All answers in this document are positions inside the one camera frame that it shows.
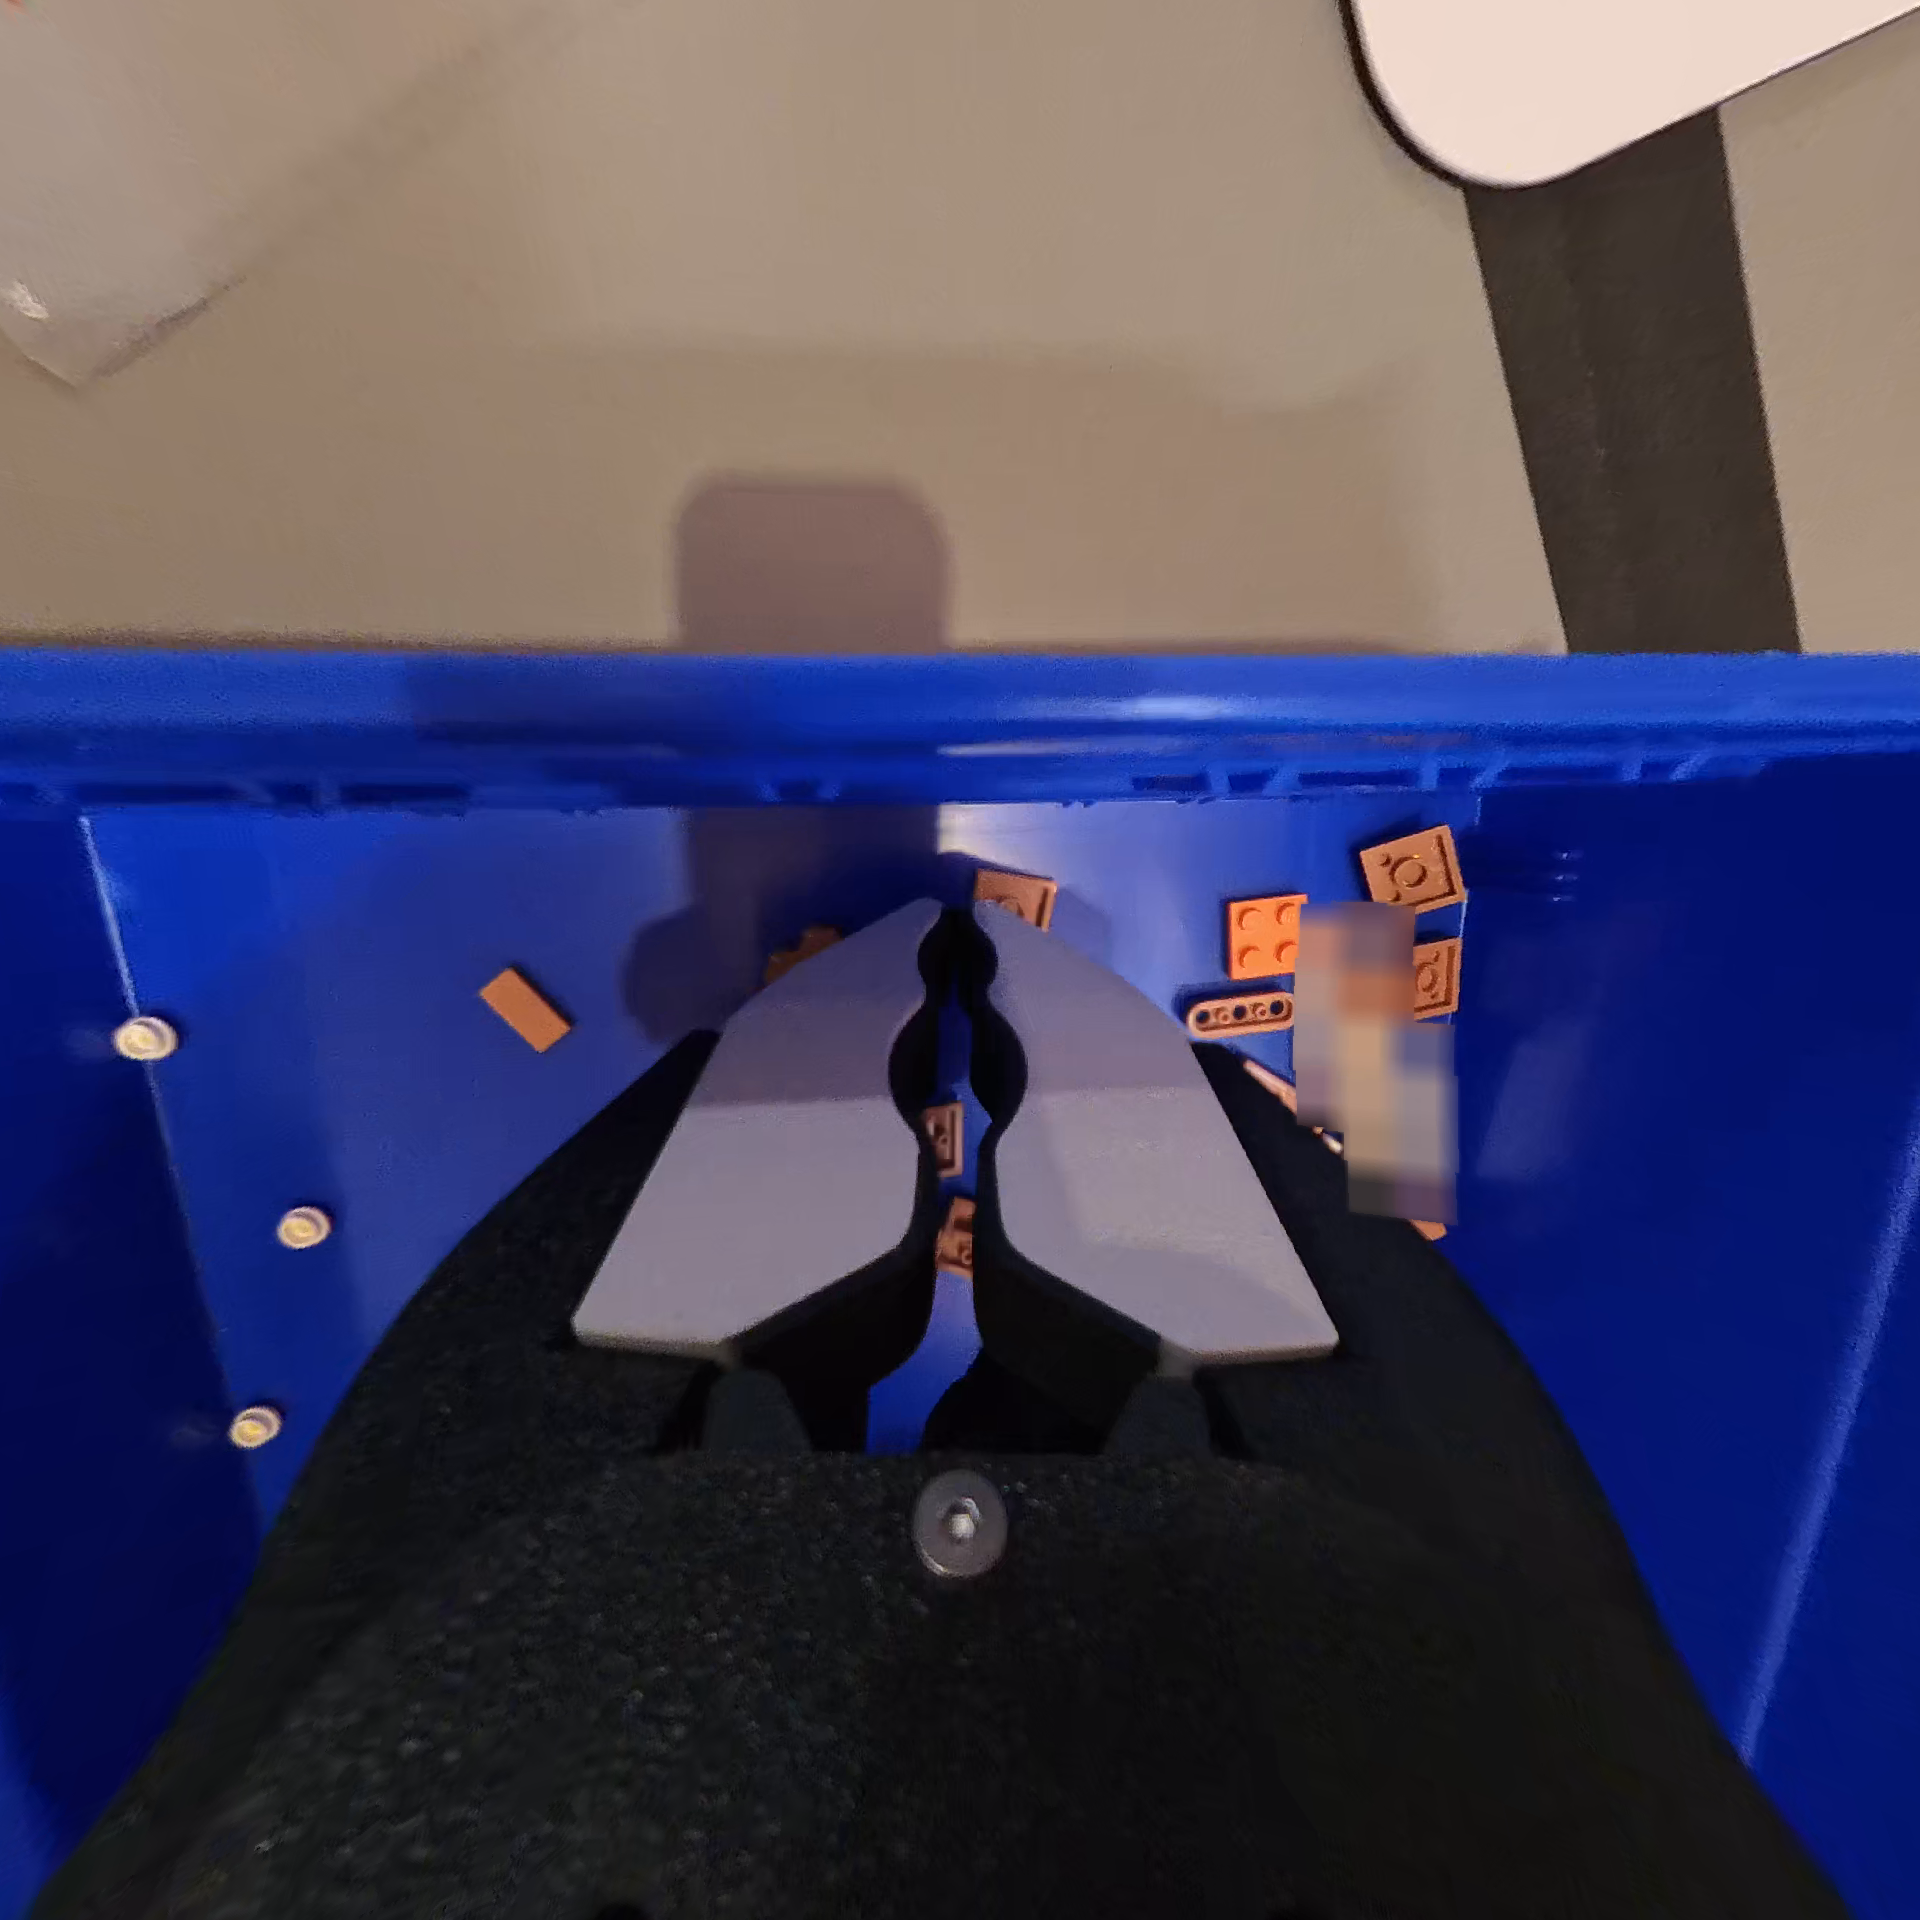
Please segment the white rounded board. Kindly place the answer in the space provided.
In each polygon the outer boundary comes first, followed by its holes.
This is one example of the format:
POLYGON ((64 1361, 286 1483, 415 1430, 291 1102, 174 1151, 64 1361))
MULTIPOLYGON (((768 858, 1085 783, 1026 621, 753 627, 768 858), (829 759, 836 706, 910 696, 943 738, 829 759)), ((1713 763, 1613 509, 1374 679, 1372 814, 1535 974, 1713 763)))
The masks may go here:
POLYGON ((1916 14, 1916 3, 1345 3, 1388 133, 1442 180, 1536 186, 1916 14))

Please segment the dark bar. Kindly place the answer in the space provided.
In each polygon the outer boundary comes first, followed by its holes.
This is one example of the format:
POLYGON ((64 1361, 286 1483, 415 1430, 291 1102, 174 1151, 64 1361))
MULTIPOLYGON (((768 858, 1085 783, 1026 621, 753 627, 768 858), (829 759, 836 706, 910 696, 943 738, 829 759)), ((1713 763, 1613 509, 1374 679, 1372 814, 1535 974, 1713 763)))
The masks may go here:
POLYGON ((1718 110, 1464 202, 1568 652, 1796 653, 1718 110))

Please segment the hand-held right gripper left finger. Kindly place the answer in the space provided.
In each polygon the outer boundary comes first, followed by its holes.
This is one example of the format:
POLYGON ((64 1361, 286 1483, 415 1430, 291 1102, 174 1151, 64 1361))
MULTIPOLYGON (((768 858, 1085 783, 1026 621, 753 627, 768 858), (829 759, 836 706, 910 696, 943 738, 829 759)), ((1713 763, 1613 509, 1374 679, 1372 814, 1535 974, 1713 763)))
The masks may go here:
POLYGON ((943 1180, 943 903, 908 899, 715 1035, 571 1322, 581 1346, 759 1371, 820 1452, 868 1452, 921 1345, 943 1180))

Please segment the blue plastic bin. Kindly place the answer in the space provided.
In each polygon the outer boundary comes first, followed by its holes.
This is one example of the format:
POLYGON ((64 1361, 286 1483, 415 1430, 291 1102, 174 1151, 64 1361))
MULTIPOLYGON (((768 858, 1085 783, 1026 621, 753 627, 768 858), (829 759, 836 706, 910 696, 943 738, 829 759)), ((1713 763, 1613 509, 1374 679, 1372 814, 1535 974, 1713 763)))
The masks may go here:
POLYGON ((1916 1916, 1916 658, 4 653, 4 1916, 1916 1916), (1337 1351, 581 1346, 768 954, 977 867, 1337 1351))

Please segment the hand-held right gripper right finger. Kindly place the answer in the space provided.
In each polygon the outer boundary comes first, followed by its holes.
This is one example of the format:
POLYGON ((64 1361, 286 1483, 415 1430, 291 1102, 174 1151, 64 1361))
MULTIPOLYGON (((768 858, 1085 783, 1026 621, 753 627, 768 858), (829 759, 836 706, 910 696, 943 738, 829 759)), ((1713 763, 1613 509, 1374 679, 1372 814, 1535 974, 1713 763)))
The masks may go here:
POLYGON ((931 1452, 1097 1452, 1151 1380, 1326 1361, 1331 1307, 1201 1055, 1138 989, 1000 906, 948 906, 929 975, 985 1113, 978 1349, 931 1452))

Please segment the orange four-stud plate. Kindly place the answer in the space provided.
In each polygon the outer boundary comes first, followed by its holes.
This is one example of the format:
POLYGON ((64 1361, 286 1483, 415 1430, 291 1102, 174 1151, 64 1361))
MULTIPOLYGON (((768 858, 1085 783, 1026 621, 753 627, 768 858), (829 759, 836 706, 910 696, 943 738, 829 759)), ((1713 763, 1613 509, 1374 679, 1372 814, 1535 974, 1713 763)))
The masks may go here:
POLYGON ((1242 984, 1292 975, 1305 906, 1305 893, 1228 899, 1222 913, 1226 978, 1242 984))

